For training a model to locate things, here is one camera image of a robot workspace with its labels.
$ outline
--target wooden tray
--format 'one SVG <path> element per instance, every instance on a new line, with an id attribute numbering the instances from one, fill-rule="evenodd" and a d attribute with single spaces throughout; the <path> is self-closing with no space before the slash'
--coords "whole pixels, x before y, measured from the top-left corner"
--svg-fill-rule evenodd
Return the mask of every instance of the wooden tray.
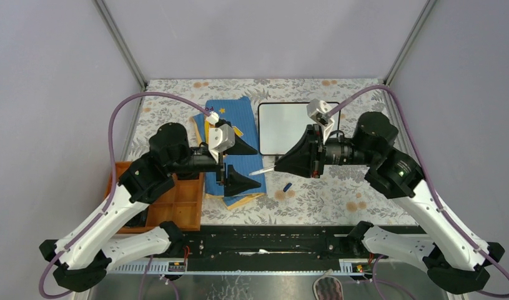
<path id="1" fill-rule="evenodd" d="M 130 161 L 116 163 L 116 180 L 129 168 L 129 165 L 131 165 Z M 109 175 L 105 198 L 109 195 L 111 180 L 112 176 Z M 164 221 L 174 221 L 175 225 L 183 231 L 199 231 L 204 173 L 200 173 L 199 179 L 196 180 L 177 180 L 174 174 L 174 180 L 175 187 L 149 206 L 145 227 L 122 227 L 118 233 L 144 233 Z"/>

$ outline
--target table surface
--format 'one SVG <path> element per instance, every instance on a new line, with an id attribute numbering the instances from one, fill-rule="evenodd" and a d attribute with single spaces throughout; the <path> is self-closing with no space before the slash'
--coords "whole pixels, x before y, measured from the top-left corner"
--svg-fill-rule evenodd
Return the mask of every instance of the table surface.
<path id="1" fill-rule="evenodd" d="M 176 94 L 204 106 L 210 99 L 238 99 L 248 96 L 257 121 L 257 107 L 264 102 L 343 101 L 379 79 L 156 79 L 148 91 Z M 345 107 L 340 127 L 351 136 L 357 118 L 367 111 L 381 111 L 390 117 L 381 92 L 372 91 Z M 189 121 L 198 112 L 178 101 L 145 97 L 137 120 L 127 159 L 133 161 L 148 151 L 148 139 L 168 122 L 183 124 L 190 145 L 196 146 L 195 129 Z M 264 157 L 264 166 L 272 166 L 274 157 Z M 362 166 L 328 166 L 320 179 L 308 179 L 287 173 L 265 174 L 267 195 L 236 209 L 228 210 L 220 199 L 204 199 L 201 224 L 286 224 L 355 225 L 369 221 L 378 225 L 416 225 L 401 207 L 372 189 L 364 180 Z M 292 187 L 280 192 L 287 183 Z"/>

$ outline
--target gray floor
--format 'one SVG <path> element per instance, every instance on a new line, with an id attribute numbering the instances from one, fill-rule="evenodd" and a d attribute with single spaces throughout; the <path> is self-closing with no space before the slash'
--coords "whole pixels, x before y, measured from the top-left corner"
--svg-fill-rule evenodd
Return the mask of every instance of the gray floor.
<path id="1" fill-rule="evenodd" d="M 403 285 L 418 300 L 447 299 L 447 295 L 432 283 L 427 275 L 402 263 L 383 262 L 378 266 L 380 279 Z M 186 275 L 175 281 L 182 300 L 233 299 L 315 299 L 313 282 L 318 276 L 203 276 Z M 348 277 L 339 277 L 344 282 Z M 91 293 L 90 300 L 136 300 L 141 275 L 108 275 Z M 387 299 L 410 299 L 406 294 L 388 286 L 381 286 Z M 144 284 L 145 300 L 175 299 L 171 286 L 165 286 L 158 276 L 147 276 Z M 344 284 L 344 299 L 380 299 L 373 284 Z"/>

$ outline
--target book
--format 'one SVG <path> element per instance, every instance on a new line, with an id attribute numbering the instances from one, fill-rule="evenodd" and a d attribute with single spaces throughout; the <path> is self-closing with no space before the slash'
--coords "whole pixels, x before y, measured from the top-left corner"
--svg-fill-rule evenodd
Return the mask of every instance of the book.
<path id="1" fill-rule="evenodd" d="M 205 108 L 210 111 L 216 111 L 222 119 L 231 123 L 238 137 L 242 138 L 254 149 L 259 149 L 258 132 L 248 97 L 242 97 L 237 100 L 208 100 Z M 195 122 L 199 142 L 206 143 L 209 129 L 213 126 L 205 120 L 203 114 L 198 114 L 192 117 L 192 119 Z M 234 169 L 244 176 L 248 176 L 249 173 L 263 168 L 262 156 L 259 153 L 245 156 L 226 155 L 224 162 L 227 165 L 233 165 Z M 205 193 L 211 196 L 222 197 L 223 202 L 229 209 L 236 208 L 267 193 L 265 176 L 263 174 L 249 177 L 261 183 L 261 187 L 249 189 L 234 197 L 224 197 L 224 188 L 216 183 L 215 173 L 207 173 L 205 175 Z"/>

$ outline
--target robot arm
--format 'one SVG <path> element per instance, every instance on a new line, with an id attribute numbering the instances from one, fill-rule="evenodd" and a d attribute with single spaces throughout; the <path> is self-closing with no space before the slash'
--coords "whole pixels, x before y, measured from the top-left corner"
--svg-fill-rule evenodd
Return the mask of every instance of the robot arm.
<path id="1" fill-rule="evenodd" d="M 274 171 L 305 178 L 319 178 L 329 164 L 358 164 L 370 167 L 365 180 L 387 199 L 401 206 L 432 238 L 417 241 L 385 231 L 369 222 L 360 222 L 349 234 L 371 253 L 384 254 L 426 272 L 442 289 L 461 294 L 481 290 L 489 280 L 485 266 L 490 263 L 451 226 L 453 220 L 478 244 L 499 261 L 504 249 L 495 242 L 476 236 L 446 205 L 439 209 L 425 182 L 421 167 L 409 155 L 393 147 L 398 129 L 380 112 L 359 117 L 352 138 L 326 138 L 326 128 L 334 123 L 326 117 L 328 104 L 311 102 L 307 111 L 316 124 L 308 125 L 300 141 L 274 166 Z"/>
<path id="2" fill-rule="evenodd" d="M 175 255 L 182 248 L 182 233 L 173 222 L 163 222 L 151 231 L 120 241 L 110 238 L 139 212 L 145 210 L 175 185 L 172 177 L 192 178 L 201 172 L 215 172 L 225 196 L 233 196 L 260 183 L 238 174 L 223 160 L 228 155 L 249 155 L 257 151 L 235 135 L 230 123 L 220 120 L 210 130 L 209 144 L 189 147 L 187 133 L 181 124 L 167 123 L 149 139 L 149 152 L 131 163 L 121 174 L 112 201 L 107 199 L 75 230 L 60 240 L 46 240 L 40 250 L 47 261 L 55 262 L 54 277 L 58 285 L 82 292 L 95 286 L 111 269 L 151 254 Z M 76 243 L 65 250 L 93 219 L 99 218 Z"/>

